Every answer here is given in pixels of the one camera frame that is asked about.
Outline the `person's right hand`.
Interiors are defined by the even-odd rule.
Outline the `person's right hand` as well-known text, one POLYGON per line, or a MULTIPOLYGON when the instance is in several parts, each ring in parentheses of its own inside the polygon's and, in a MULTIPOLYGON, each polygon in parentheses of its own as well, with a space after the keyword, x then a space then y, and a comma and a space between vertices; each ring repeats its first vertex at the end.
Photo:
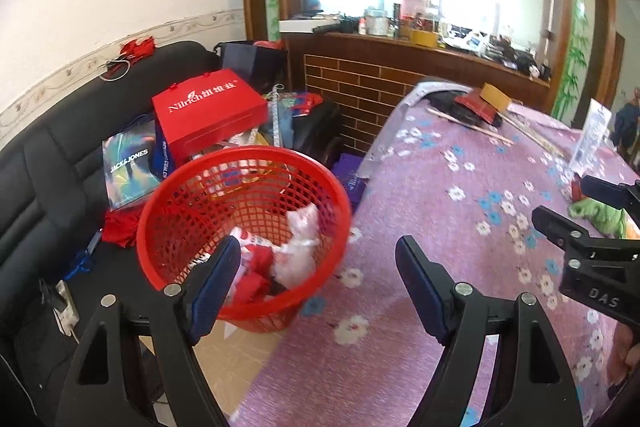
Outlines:
POLYGON ((613 344, 608 360, 608 378, 612 384, 620 384, 639 364, 639 343, 634 332, 625 324, 615 327, 613 344))

